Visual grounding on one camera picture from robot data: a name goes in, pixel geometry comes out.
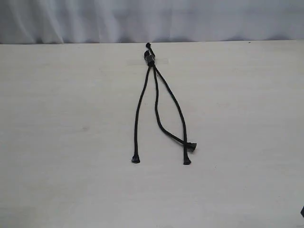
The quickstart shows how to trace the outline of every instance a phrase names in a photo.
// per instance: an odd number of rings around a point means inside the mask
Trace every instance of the black rope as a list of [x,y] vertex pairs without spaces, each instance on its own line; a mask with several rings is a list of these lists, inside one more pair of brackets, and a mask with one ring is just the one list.
[[[187,149],[190,150],[190,151],[194,151],[197,144],[196,143],[187,142],[186,123],[185,123],[184,116],[183,116],[182,111],[181,111],[181,107],[180,107],[178,101],[176,100],[173,92],[170,90],[169,85],[167,84],[166,80],[163,78],[163,76],[161,75],[161,73],[159,72],[159,70],[155,66],[155,63],[154,63],[155,54],[154,54],[154,52],[151,49],[150,43],[147,43],[146,47],[148,48],[149,51],[146,51],[144,53],[144,58],[145,58],[145,60],[147,62],[147,65],[149,67],[148,67],[148,71],[147,71],[147,75],[146,75],[145,84],[144,84],[144,87],[143,87],[143,90],[142,90],[142,94],[141,94],[141,97],[139,99],[137,110],[136,110],[135,129],[134,129],[134,145],[135,145],[135,150],[134,150],[134,156],[132,158],[132,162],[133,163],[139,163],[140,162],[140,159],[139,159],[139,156],[138,156],[138,144],[137,144],[138,114],[139,114],[139,109],[140,109],[140,105],[141,105],[141,102],[142,102],[143,94],[144,94],[144,91],[145,91],[145,89],[147,87],[149,71],[150,71],[151,68],[153,68],[155,88],[156,88],[155,114],[156,114],[157,124],[158,124],[158,126],[159,126],[159,128],[161,129],[162,132],[164,132],[167,136],[173,138],[174,140],[178,141],[179,143],[181,143],[183,145],[183,148],[184,148],[184,153],[183,153],[183,155],[184,155],[184,165],[189,165],[191,163],[191,161],[190,161],[190,159],[188,157]],[[184,140],[181,140],[177,136],[175,136],[172,133],[168,132],[163,127],[163,125],[161,124],[160,116],[159,116],[159,113],[158,113],[159,88],[158,88],[158,82],[157,82],[157,75],[156,75],[156,73],[161,78],[161,80],[164,83],[164,85],[166,86],[166,89],[168,90],[171,98],[173,99],[173,101],[174,101],[174,103],[175,103],[175,105],[176,105],[176,107],[177,107],[177,109],[179,111],[180,118],[181,118],[182,125],[183,125],[183,138],[184,138]]]

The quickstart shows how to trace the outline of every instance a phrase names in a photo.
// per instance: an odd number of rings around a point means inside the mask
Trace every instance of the white table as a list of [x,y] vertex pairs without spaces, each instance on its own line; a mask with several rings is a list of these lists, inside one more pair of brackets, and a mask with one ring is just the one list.
[[0,46],[0,227],[304,224],[304,41],[152,47],[198,143],[189,166],[152,72],[130,162],[144,44]]

